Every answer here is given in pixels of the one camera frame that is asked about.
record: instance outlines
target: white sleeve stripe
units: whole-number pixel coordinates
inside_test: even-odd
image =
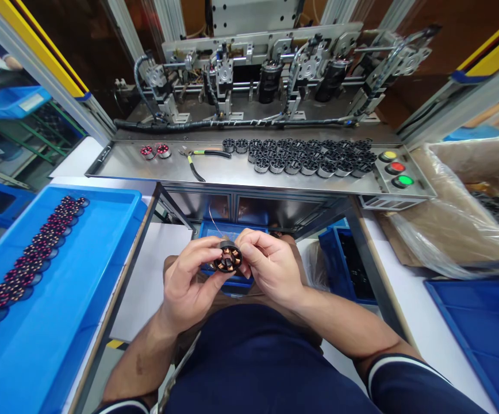
[[[431,373],[433,374],[436,374],[439,378],[442,378],[444,379],[445,381],[447,381],[447,383],[449,385],[452,386],[452,384],[449,382],[449,380],[447,378],[445,378],[444,376],[442,376],[440,373],[438,373],[436,370],[434,370],[433,368],[430,368],[429,366],[423,364],[422,362],[419,362],[419,361],[416,361],[414,359],[410,359],[410,358],[405,358],[404,356],[387,356],[386,358],[382,358],[380,359],[377,363],[375,363],[373,366],[372,366],[372,369],[370,370],[370,374],[369,374],[369,384],[368,384],[368,389],[369,389],[369,396],[372,395],[372,380],[374,378],[374,374],[381,368],[383,367],[384,365],[386,364],[389,364],[389,363],[393,363],[393,362],[405,362],[405,363],[410,363],[410,364],[413,364],[413,365],[416,365],[416,366],[419,366],[419,367],[422,367],[428,371],[430,371]]]
[[[126,407],[128,405],[131,405],[131,406],[136,407],[136,408],[140,408],[144,414],[148,414],[148,410],[146,409],[144,404],[142,404],[139,401],[133,401],[133,400],[118,402],[117,404],[109,406],[104,411],[100,411],[100,413],[98,413],[98,414],[109,414],[109,413],[113,412],[115,409],[118,409],[121,407]]]

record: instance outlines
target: clear plastic wrap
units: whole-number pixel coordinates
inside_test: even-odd
[[[426,144],[412,156],[438,197],[387,217],[414,262],[456,279],[499,275],[499,224],[463,184],[499,193],[499,139]]]
[[[307,239],[300,241],[297,247],[301,254],[303,267],[307,275],[307,281],[310,287],[330,292],[328,275],[324,266],[323,250],[320,248],[318,240],[309,241]]]

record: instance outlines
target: blue plastic tray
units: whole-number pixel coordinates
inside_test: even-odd
[[[0,283],[68,195],[90,205],[0,322],[0,413],[61,411],[147,209],[138,191],[47,186],[0,239]]]
[[[499,411],[499,280],[424,284]]]
[[[16,86],[0,89],[0,119],[22,119],[52,97],[42,86]]]
[[[268,233],[266,227],[250,226],[244,224],[222,223],[220,221],[216,221],[215,223],[217,224],[216,227],[212,221],[206,221],[206,220],[202,221],[202,225],[199,228],[198,238],[207,237],[207,236],[217,236],[219,238],[222,238],[223,235],[225,235],[228,236],[228,238],[231,239],[232,241],[235,241],[236,238],[239,236],[239,234],[242,233],[242,231],[245,228],[251,228],[253,230],[260,230],[263,233]],[[213,270],[211,269],[211,267],[209,267],[209,265],[206,264],[202,266],[202,271],[207,275],[213,274]],[[253,282],[254,282],[253,277],[246,279],[245,277],[234,275],[225,282],[221,290],[223,293],[227,295],[235,295],[235,296],[244,295],[251,288]]]
[[[328,227],[328,230],[318,236],[320,247],[324,252],[324,264],[333,294],[342,296],[365,305],[378,305],[375,299],[357,297],[351,273],[347,267],[346,255],[340,242],[340,234],[352,236],[351,230],[346,227]]]

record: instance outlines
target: forearm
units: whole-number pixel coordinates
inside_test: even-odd
[[[117,363],[106,384],[103,403],[141,396],[147,396],[148,405],[156,403],[157,395],[148,394],[162,384],[177,338],[160,314],[158,310],[152,316]]]
[[[384,351],[419,354],[383,320],[362,306],[309,287],[290,306],[319,335],[356,362]]]

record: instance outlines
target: shirt sleeve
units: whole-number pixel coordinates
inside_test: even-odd
[[[366,386],[384,414],[486,414],[444,376],[408,355],[381,355],[369,368]]]
[[[93,414],[148,414],[146,404],[139,399],[114,401],[98,408]]]

